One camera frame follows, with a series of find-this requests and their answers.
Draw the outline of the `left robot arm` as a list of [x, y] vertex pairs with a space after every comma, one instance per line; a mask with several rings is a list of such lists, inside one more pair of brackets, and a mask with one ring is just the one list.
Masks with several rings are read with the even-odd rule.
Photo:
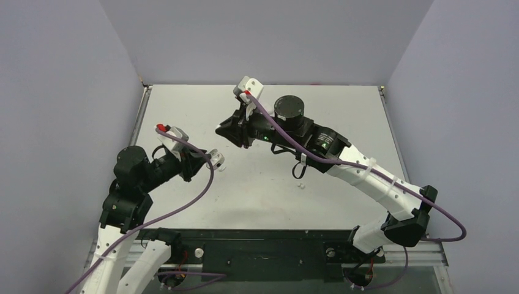
[[204, 166], [214, 176], [222, 157], [215, 149], [181, 143], [158, 149], [164, 149], [164, 155], [152, 160], [140, 146], [119, 152], [115, 179], [102, 205], [94, 255], [76, 282], [82, 293], [141, 293], [162, 264], [181, 259], [179, 235], [157, 233], [136, 265], [123, 272], [139, 232], [150, 224], [145, 218], [153, 204], [151, 192], [177, 176], [189, 182]]

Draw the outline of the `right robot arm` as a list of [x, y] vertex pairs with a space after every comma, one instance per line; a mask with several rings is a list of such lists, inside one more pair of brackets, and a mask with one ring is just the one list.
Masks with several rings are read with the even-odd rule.
[[387, 211], [387, 216], [353, 228], [345, 245], [346, 256], [363, 260], [387, 244], [414, 247], [424, 237], [432, 203], [438, 191], [418, 187], [380, 167], [376, 159], [362, 154], [347, 138], [304, 115], [305, 104], [297, 96], [285, 95], [274, 104], [274, 114], [263, 113], [252, 101], [241, 102], [233, 115], [216, 128], [239, 148], [254, 140], [271, 144], [272, 152], [289, 152], [304, 167], [336, 177], [368, 195]]

